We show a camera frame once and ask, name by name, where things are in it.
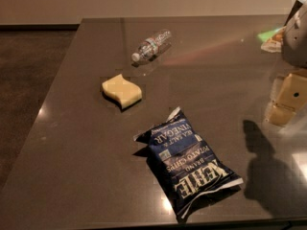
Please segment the blue potato chip bag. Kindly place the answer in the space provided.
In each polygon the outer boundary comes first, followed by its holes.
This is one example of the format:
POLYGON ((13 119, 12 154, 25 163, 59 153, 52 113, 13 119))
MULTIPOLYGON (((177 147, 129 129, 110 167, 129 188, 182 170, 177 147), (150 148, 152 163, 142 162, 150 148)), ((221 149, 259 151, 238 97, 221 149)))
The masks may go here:
POLYGON ((133 140, 145 145, 147 164, 179 220, 186 218, 198 198, 214 202, 243 183, 197 134, 180 108, 173 110, 166 122, 133 140))

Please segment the yellow wavy sponge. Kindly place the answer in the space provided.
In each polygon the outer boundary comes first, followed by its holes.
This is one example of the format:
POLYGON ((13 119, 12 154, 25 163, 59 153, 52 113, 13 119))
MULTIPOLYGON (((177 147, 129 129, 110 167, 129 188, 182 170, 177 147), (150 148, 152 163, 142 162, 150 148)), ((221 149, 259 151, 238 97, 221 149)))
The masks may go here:
POLYGON ((122 109, 126 109, 142 99, 141 88, 126 80, 122 74, 104 81, 102 89, 104 94, 116 101, 122 109))

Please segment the clear plastic water bottle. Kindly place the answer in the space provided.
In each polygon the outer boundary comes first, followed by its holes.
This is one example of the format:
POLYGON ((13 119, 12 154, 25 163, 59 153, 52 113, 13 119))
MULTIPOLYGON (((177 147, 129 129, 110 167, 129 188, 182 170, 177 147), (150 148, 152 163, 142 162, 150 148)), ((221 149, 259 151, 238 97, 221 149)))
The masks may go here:
POLYGON ((133 62, 148 62, 171 47, 172 33, 168 29, 160 30, 142 41, 131 55, 133 62))

